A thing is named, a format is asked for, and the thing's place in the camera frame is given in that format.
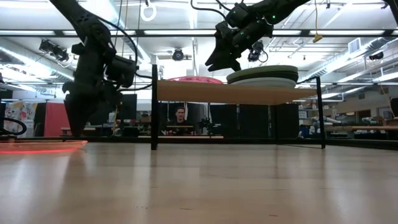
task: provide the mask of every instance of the wall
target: wall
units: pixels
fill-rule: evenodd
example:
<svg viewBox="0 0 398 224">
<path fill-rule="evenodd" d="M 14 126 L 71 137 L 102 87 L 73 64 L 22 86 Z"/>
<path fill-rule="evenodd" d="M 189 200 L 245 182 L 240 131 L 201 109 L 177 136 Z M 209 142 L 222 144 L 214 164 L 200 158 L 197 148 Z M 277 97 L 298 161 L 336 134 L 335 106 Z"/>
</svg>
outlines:
<svg viewBox="0 0 398 224">
<path fill-rule="evenodd" d="M 347 113 L 352 111 L 371 110 L 371 116 L 377 116 L 377 109 L 389 107 L 389 97 L 398 97 L 398 88 L 389 87 L 389 93 L 381 95 L 378 91 L 365 92 L 365 99 L 359 100 L 358 94 L 355 97 L 346 98 L 345 102 L 335 105 L 337 113 Z M 331 115 L 331 110 L 324 110 L 325 115 Z"/>
</svg>

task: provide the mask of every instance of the shelf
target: shelf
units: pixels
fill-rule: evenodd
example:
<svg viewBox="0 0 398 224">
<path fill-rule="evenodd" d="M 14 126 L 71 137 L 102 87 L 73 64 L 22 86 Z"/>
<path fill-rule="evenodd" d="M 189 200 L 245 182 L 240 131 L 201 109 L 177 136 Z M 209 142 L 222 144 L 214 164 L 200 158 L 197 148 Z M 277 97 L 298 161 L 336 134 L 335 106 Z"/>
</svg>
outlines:
<svg viewBox="0 0 398 224">
<path fill-rule="evenodd" d="M 189 101 L 247 105 L 279 105 L 314 96 L 316 90 L 271 86 L 221 85 L 158 81 L 159 101 Z"/>
</svg>

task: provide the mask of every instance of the white ceiling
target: white ceiling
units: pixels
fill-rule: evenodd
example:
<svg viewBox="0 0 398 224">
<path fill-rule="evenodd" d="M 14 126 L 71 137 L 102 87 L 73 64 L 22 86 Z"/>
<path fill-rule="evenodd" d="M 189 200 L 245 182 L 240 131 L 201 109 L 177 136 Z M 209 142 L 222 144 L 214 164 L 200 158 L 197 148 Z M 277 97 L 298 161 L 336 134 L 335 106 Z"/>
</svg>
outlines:
<svg viewBox="0 0 398 224">
<path fill-rule="evenodd" d="M 101 4 L 105 0 L 85 0 L 83 2 L 96 2 Z M 214 0 L 195 0 L 200 3 L 200 7 L 211 6 L 217 7 Z M 47 0 L 27 1 L 2 0 L 0 1 L 0 29 L 73 29 L 69 22 L 50 4 Z M 222 0 L 228 3 L 231 8 L 234 1 Z M 245 3 L 254 3 L 259 1 L 246 0 Z M 187 0 L 157 0 L 151 1 L 156 5 L 157 14 L 152 21 L 146 22 L 140 18 L 139 13 L 140 1 L 114 0 L 116 10 L 120 10 L 121 18 L 125 20 L 126 27 L 129 29 L 214 29 L 214 26 L 221 21 L 221 16 L 208 11 L 194 11 L 191 9 Z M 331 8 L 326 9 L 324 3 L 326 1 L 318 0 L 322 5 L 318 6 L 318 28 L 319 29 L 396 29 L 397 24 L 392 16 L 389 7 L 381 9 L 382 1 L 378 0 L 331 0 Z M 352 6 L 341 9 L 347 3 L 353 3 Z M 146 9 L 146 15 L 149 16 L 151 11 Z M 190 25 L 190 18 L 197 14 L 194 21 L 194 27 Z M 315 6 L 313 1 L 309 1 L 305 6 L 296 9 L 289 19 L 275 25 L 276 29 L 314 29 L 315 28 Z M 48 38 L 53 43 L 65 48 L 70 48 L 73 44 L 79 43 L 77 38 Z M 350 38 L 324 38 L 316 44 L 312 43 L 311 38 L 276 38 L 267 49 L 269 53 L 269 61 L 265 65 L 294 65 L 301 72 L 308 71 L 316 66 L 321 65 L 325 60 L 333 57 L 347 49 Z M 38 50 L 40 37 L 13 37 L 8 38 L 20 46 L 23 46 L 33 52 L 40 53 Z M 222 70 L 217 72 L 207 72 L 204 66 L 208 56 L 212 53 L 215 42 L 212 37 L 195 38 L 198 42 L 197 64 L 200 65 L 199 75 L 208 75 L 225 80 L 225 76 L 233 71 Z M 271 39 L 263 38 L 266 46 Z M 301 42 L 308 42 L 296 54 L 292 53 L 296 50 L 297 45 Z M 191 37 L 143 37 L 138 40 L 139 45 L 147 52 L 147 54 L 168 55 L 168 51 L 174 48 L 182 48 L 187 55 L 192 54 Z M 127 46 L 123 48 L 123 41 L 118 38 L 116 48 L 119 53 L 124 52 L 126 57 L 132 54 L 131 49 Z M 257 66 L 249 64 L 247 61 L 247 52 L 239 59 L 242 68 Z M 164 60 L 161 65 L 165 65 L 169 60 Z M 337 72 L 345 72 L 347 75 L 358 69 L 355 66 L 345 67 L 344 70 Z"/>
</svg>

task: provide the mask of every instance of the ceiling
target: ceiling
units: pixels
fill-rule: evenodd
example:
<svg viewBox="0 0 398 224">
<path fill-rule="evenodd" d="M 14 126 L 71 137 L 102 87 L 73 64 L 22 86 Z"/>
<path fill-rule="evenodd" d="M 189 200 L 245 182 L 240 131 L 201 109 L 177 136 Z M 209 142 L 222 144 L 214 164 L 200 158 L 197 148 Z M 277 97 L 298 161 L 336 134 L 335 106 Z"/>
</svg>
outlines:
<svg viewBox="0 0 398 224">
<path fill-rule="evenodd" d="M 231 8 L 234 1 L 221 0 L 227 7 Z M 96 14 L 105 17 L 109 14 L 109 4 L 113 4 L 117 14 L 126 25 L 127 29 L 214 29 L 214 26 L 222 21 L 222 17 L 214 12 L 195 11 L 187 0 L 157 0 L 150 1 L 151 6 L 156 8 L 156 15 L 151 21 L 145 21 L 140 16 L 141 7 L 145 7 L 145 1 L 136 0 L 85 0 L 80 1 L 81 5 L 94 11 Z M 212 7 L 218 9 L 214 0 L 194 0 L 198 7 Z M 246 4 L 252 4 L 259 1 L 245 0 Z M 319 29 L 398 29 L 397 24 L 388 8 L 381 9 L 383 1 L 378 0 L 330 0 L 331 7 L 326 8 L 326 0 L 318 0 L 318 18 L 317 27 Z M 150 17 L 152 9 L 145 9 L 144 15 Z M 2 29 L 63 29 L 72 30 L 70 23 L 51 5 L 47 0 L 5 0 L 0 1 L 0 17 L 7 18 L 0 20 L 0 30 Z M 314 1 L 309 1 L 302 7 L 297 8 L 288 18 L 275 25 L 275 29 L 315 29 L 316 10 Z M 37 55 L 42 55 L 38 50 L 42 39 L 48 39 L 52 43 L 63 48 L 69 49 L 73 44 L 80 42 L 75 37 L 3 37 Z M 270 39 L 262 38 L 269 59 L 266 63 L 249 63 L 247 60 L 248 51 L 243 52 L 243 56 L 238 59 L 242 68 L 264 66 L 264 65 L 293 65 L 298 67 L 300 77 L 304 77 L 308 71 L 326 63 L 327 60 L 344 52 L 348 48 L 348 43 L 356 37 L 334 37 L 323 38 L 317 43 L 313 43 L 311 37 L 278 37 Z M 140 37 L 134 38 L 147 55 L 158 56 L 159 65 L 163 66 L 166 76 L 190 74 L 193 70 L 192 60 L 174 62 L 170 59 L 170 53 L 175 48 L 181 48 L 186 55 L 193 55 L 193 43 L 196 43 L 195 61 L 198 65 L 198 74 L 211 76 L 226 81 L 226 76 L 233 73 L 232 69 L 208 72 L 204 63 L 215 47 L 215 41 L 212 37 Z M 134 53 L 124 44 L 122 38 L 117 38 L 116 49 L 119 55 L 128 58 Z M 396 57 L 396 45 L 391 44 L 385 49 L 384 60 L 388 61 Z M 43 58 L 56 62 L 49 55 Z M 73 70 L 77 60 L 72 60 L 61 65 L 65 69 Z M 342 77 L 352 75 L 360 70 L 375 66 L 380 61 L 370 61 L 366 63 L 362 57 L 354 58 L 346 65 L 338 67 L 328 73 L 323 81 L 337 82 Z M 175 72 L 176 67 L 183 68 L 183 72 Z"/>
</svg>

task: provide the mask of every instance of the man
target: man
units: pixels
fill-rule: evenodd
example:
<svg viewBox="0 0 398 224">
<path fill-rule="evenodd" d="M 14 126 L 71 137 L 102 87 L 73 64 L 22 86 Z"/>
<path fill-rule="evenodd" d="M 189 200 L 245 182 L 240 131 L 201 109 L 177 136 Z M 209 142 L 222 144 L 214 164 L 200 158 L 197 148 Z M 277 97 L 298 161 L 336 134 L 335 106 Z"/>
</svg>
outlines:
<svg viewBox="0 0 398 224">
<path fill-rule="evenodd" d="M 170 122 L 170 124 L 167 126 L 167 130 L 169 135 L 189 135 L 189 134 L 193 135 L 192 124 L 185 120 L 184 107 L 178 107 L 175 110 L 175 121 Z"/>
</svg>

